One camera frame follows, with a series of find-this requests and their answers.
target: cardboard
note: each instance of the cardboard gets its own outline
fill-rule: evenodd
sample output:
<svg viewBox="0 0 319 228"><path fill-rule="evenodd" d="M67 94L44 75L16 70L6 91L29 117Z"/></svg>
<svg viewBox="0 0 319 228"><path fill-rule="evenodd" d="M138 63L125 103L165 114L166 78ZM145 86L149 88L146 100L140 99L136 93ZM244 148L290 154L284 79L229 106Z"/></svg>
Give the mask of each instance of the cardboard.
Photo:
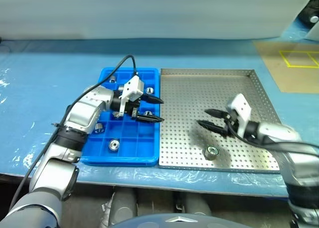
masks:
<svg viewBox="0 0 319 228"><path fill-rule="evenodd" d="M319 45L255 41L282 92L319 93Z"/></svg>

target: blue plastic tray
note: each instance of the blue plastic tray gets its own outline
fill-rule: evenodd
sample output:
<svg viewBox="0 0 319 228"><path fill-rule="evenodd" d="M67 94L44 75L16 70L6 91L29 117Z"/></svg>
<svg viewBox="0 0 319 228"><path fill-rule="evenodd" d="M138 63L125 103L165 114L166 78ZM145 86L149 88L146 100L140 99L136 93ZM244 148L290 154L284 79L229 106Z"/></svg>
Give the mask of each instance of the blue plastic tray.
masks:
<svg viewBox="0 0 319 228"><path fill-rule="evenodd" d="M114 68L104 68L99 81L103 80ZM138 68L144 89L154 88L154 96L160 95L160 78L156 68ZM106 88L117 90L132 77L132 68L120 68L116 73L116 83L105 82ZM141 102L139 112L151 111L160 115L160 105ZM160 124L142 123L130 116L115 118L111 112L102 112L99 122L105 128L104 133L90 134L84 146L81 161L94 166L154 166L159 159ZM118 151L109 149L112 139L120 141Z"/></svg>

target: perforated metal tray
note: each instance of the perforated metal tray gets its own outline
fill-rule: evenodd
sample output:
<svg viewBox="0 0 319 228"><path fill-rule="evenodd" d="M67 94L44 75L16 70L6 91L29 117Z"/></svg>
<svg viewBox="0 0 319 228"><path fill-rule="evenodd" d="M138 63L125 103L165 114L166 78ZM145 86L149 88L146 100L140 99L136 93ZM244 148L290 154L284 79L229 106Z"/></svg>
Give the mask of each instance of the perforated metal tray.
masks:
<svg viewBox="0 0 319 228"><path fill-rule="evenodd" d="M223 138L199 126L208 120L224 126L204 110L225 110L227 101L243 93L254 121L280 122L254 70L162 69L160 96L165 101L161 117L159 165L163 168L279 172L273 156L235 138ZM203 150L213 145L220 154L208 161Z"/></svg>

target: robotic arm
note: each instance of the robotic arm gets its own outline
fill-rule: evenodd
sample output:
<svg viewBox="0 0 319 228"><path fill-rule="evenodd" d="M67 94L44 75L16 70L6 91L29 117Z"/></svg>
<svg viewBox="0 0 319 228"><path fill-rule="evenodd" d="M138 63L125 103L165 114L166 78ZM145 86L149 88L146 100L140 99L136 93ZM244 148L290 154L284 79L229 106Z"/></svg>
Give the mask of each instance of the robotic arm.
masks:
<svg viewBox="0 0 319 228"><path fill-rule="evenodd" d="M239 138L250 145L267 149L276 159L289 194L289 206L295 227L319 226L319 153L301 142L300 135L282 124L250 120L251 107L243 94L227 104L227 112L208 109L206 113L223 118L219 127L208 121L197 121L205 129L222 136Z"/></svg>
<svg viewBox="0 0 319 228"><path fill-rule="evenodd" d="M56 138L49 144L30 181L29 193L14 205L0 227L59 227L62 201L71 195L79 173L75 164L101 112L112 110L117 116L126 113L140 122L163 121L153 114L139 114L141 100L163 103L157 97L143 94L143 90L144 83L134 75L122 93L98 86L75 103L64 124L58 125Z"/></svg>

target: blue table surface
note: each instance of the blue table surface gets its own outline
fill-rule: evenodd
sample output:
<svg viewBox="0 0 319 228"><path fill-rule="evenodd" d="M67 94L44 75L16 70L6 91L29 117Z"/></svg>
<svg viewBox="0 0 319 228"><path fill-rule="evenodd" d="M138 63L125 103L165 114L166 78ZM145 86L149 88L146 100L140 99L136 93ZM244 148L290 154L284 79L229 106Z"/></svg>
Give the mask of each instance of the blue table surface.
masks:
<svg viewBox="0 0 319 228"><path fill-rule="evenodd" d="M297 23L274 41L302 41ZM319 143L319 94L282 93L251 40L24 40L0 44L0 173L22 176L65 108L101 69L134 54L138 67L255 69L281 121ZM78 181L201 193L286 197L280 174L78 164Z"/></svg>

